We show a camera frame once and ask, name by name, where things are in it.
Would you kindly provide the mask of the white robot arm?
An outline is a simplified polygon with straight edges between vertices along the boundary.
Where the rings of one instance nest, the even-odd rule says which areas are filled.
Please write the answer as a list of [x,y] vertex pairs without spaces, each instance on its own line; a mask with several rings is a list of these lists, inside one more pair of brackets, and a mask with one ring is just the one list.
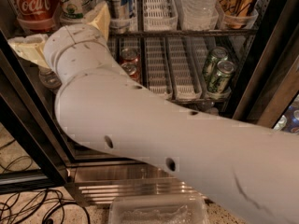
[[55,116],[64,133],[85,147],[161,168],[249,224],[299,224],[297,135],[157,96],[111,56],[109,22],[101,2],[81,23],[8,41],[61,80]]

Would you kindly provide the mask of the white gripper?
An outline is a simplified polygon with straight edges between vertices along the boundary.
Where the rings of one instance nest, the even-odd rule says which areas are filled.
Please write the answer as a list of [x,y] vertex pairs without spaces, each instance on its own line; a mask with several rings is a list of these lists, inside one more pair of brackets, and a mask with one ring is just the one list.
[[10,38],[8,44],[24,60],[58,73],[60,56],[79,43],[96,42],[107,47],[110,13],[106,1],[98,3],[83,17],[86,24],[66,25],[50,37],[37,34]]

